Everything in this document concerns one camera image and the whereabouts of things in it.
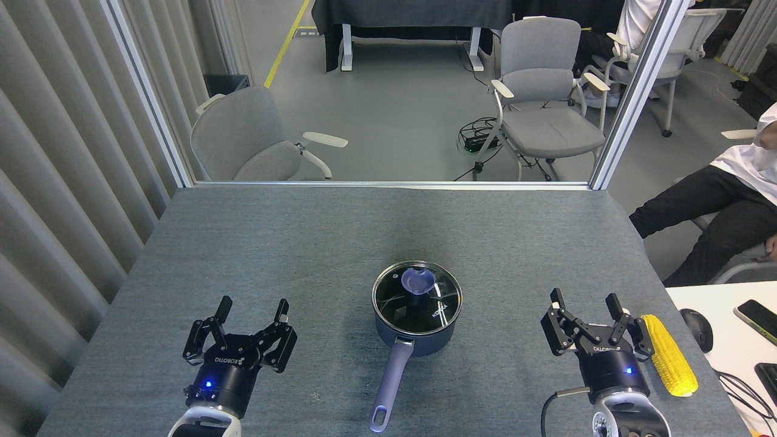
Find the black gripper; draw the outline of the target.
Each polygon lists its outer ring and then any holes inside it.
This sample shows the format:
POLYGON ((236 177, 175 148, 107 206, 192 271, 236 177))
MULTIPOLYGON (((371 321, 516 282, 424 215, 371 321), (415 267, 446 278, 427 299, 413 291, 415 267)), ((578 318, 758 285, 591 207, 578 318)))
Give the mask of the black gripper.
POLYGON ((228 348, 223 323, 231 310, 230 296, 222 296, 215 315, 195 320, 183 350, 189 365, 202 364, 194 383, 186 387, 186 406, 205 406, 224 410, 242 419, 252 396, 256 376, 263 366, 283 373, 297 341, 294 328, 288 323, 289 303, 279 301, 272 322, 249 337, 249 345, 228 348), (216 345, 203 353, 211 334, 216 345))
POLYGON ((591 342, 590 326, 566 309, 560 288, 552 289, 550 299, 551 305, 541 319, 549 348, 552 354, 560 356, 575 346, 583 382, 591 390, 591 403, 611 393, 650 394, 637 364, 637 360, 644 362, 655 352, 643 318, 632 316, 622 307, 616 293, 608 294, 605 303, 614 321, 608 335, 610 345, 596 345, 591 342), (622 340, 624 332, 629 332, 633 346, 622 340))

